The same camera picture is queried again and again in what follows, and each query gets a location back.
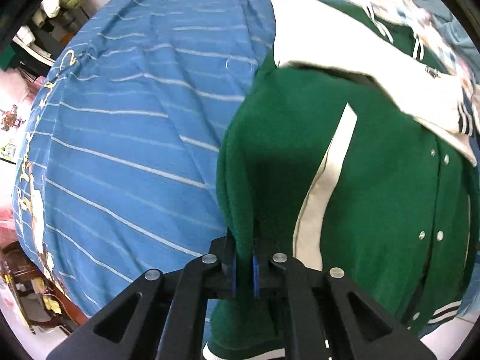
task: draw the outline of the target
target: white garment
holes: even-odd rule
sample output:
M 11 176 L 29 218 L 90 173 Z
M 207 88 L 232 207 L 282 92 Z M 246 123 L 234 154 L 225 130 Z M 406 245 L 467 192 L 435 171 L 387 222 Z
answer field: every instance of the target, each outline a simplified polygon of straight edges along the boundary
M 27 46 L 35 42 L 35 35 L 28 26 L 21 26 L 20 30 L 17 31 L 17 37 Z
M 43 0 L 40 5 L 50 18 L 55 17 L 60 12 L 60 0 Z
M 318 0 L 272 0 L 272 5 L 277 23 L 274 60 L 279 68 L 309 65 L 371 76 L 400 111 L 476 166 L 469 141 L 472 118 L 464 108 L 458 77 L 418 62 Z

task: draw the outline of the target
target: floor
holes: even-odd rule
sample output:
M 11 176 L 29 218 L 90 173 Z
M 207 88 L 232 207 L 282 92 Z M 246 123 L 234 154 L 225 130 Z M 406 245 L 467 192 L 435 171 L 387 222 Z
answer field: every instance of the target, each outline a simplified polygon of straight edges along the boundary
M 15 313 L 8 307 L 4 298 L 0 296 L 0 311 L 7 320 L 11 330 L 15 333 L 18 341 L 28 352 L 33 360 L 45 360 L 49 353 L 64 339 L 67 338 L 60 328 L 42 331 L 35 328 L 36 334 L 32 334 L 28 327 L 21 323 Z
M 437 330 L 426 335 L 421 341 L 435 354 L 437 360 L 449 360 L 457 351 L 473 327 L 473 322 L 478 316 L 467 316 L 465 319 L 455 318 L 445 323 Z

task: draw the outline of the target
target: blue duvet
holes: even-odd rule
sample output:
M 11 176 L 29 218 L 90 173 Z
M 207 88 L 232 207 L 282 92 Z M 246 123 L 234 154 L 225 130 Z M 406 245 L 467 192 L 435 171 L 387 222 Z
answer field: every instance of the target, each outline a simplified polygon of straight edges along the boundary
M 85 314 L 225 234 L 218 150 L 274 35 L 270 0 L 112 0 L 65 48 L 34 101 L 14 217 L 41 266 L 44 209 L 54 276 Z

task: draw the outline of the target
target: green fleece fabric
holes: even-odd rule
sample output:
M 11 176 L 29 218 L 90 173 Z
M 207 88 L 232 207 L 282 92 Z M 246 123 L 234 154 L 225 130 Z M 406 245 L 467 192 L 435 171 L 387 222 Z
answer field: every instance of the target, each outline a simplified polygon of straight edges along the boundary
M 258 71 L 218 158 L 217 197 L 236 239 L 239 296 L 212 314 L 208 346 L 215 355 L 237 360 L 283 347 L 272 310 L 252 296 L 254 233 L 292 255 L 303 200 L 347 103 L 358 121 L 323 221 L 324 270 L 343 268 L 400 319 L 431 246 L 420 314 L 407 323 L 415 333 L 465 291 L 479 231 L 475 169 L 361 82 L 331 71 L 278 69 L 273 55 Z M 445 236 L 437 241 L 440 230 Z

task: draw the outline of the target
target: metal screw head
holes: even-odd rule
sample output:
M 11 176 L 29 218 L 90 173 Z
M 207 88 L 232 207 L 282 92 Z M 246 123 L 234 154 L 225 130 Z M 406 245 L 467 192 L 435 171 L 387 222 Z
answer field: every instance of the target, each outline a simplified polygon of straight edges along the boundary
M 330 276 L 335 279 L 341 279 L 343 276 L 345 276 L 345 272 L 342 268 L 332 268 L 330 269 Z
M 217 261 L 217 256 L 215 256 L 214 254 L 206 254 L 202 257 L 202 261 L 205 264 L 213 264 Z
M 284 253 L 275 253 L 272 259 L 276 263 L 284 263 L 285 261 L 287 261 L 287 255 Z
M 145 279 L 157 280 L 160 277 L 160 271 L 158 269 L 150 269 L 145 272 Z

